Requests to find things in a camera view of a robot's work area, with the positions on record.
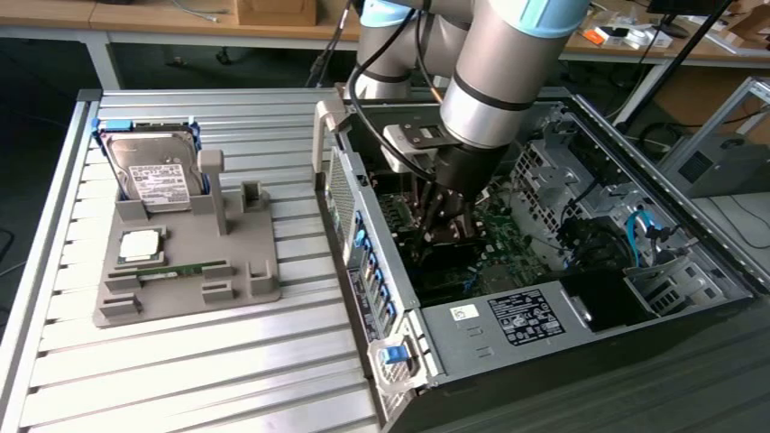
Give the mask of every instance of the aluminum workbench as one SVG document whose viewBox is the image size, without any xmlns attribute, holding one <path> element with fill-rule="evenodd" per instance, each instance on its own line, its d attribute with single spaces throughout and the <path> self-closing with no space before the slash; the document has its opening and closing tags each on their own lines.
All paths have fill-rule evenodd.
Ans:
<svg viewBox="0 0 770 433">
<path fill-rule="evenodd" d="M 6 325 L 0 431 L 379 430 L 310 185 L 312 114 L 333 92 L 80 93 Z M 190 115 L 225 154 L 222 187 L 260 180 L 270 194 L 282 299 L 98 329 L 116 181 L 90 119 Z"/>
</svg>

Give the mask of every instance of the label sticker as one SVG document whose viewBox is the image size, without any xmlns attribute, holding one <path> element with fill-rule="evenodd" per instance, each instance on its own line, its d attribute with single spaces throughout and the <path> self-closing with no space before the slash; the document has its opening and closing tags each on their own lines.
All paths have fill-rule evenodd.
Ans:
<svg viewBox="0 0 770 433">
<path fill-rule="evenodd" d="M 188 183 L 181 164 L 133 165 L 128 167 L 140 200 L 145 205 L 189 202 Z"/>
<path fill-rule="evenodd" d="M 489 307 L 512 345 L 525 345 L 565 332 L 539 290 L 492 299 Z"/>
<path fill-rule="evenodd" d="M 472 304 L 463 305 L 460 307 L 453 307 L 452 309 L 448 309 L 448 312 L 451 313 L 452 318 L 455 319 L 456 322 L 464 320 L 465 318 L 479 317 L 479 310 L 476 309 L 476 306 Z"/>
</svg>

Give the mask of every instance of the warning label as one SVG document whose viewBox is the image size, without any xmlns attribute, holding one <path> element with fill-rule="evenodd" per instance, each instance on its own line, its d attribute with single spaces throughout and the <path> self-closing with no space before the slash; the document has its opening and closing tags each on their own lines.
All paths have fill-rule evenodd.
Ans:
<svg viewBox="0 0 770 433">
<path fill-rule="evenodd" d="M 564 328 L 539 290 L 492 299 L 489 307 L 507 341 L 512 345 L 525 345 L 564 333 Z"/>
<path fill-rule="evenodd" d="M 128 170 L 145 205 L 189 202 L 181 164 L 133 165 Z"/>
</svg>

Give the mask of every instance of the motherboard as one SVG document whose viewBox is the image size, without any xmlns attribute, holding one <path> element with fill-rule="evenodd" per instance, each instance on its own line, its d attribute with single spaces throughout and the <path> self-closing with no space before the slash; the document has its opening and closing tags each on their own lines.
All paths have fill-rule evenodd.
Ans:
<svg viewBox="0 0 770 433">
<path fill-rule="evenodd" d="M 409 257 L 409 239 L 416 231 L 408 197 L 384 194 L 377 197 L 401 257 Z M 431 263 L 407 264 L 411 283 L 424 307 L 532 285 L 551 270 L 531 249 L 531 238 L 513 223 L 508 209 L 495 197 L 473 210 L 483 225 L 477 242 L 457 245 Z"/>
</svg>

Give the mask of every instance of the hard drive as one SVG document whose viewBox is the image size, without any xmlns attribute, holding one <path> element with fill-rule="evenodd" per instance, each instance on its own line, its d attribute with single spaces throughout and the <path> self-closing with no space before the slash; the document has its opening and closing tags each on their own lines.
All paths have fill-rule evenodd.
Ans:
<svg viewBox="0 0 770 433">
<path fill-rule="evenodd" d="M 189 209 L 189 197 L 206 194 L 197 167 L 200 130 L 184 124 L 93 122 L 93 137 L 109 160 L 120 199 L 140 200 L 146 211 Z"/>
</svg>

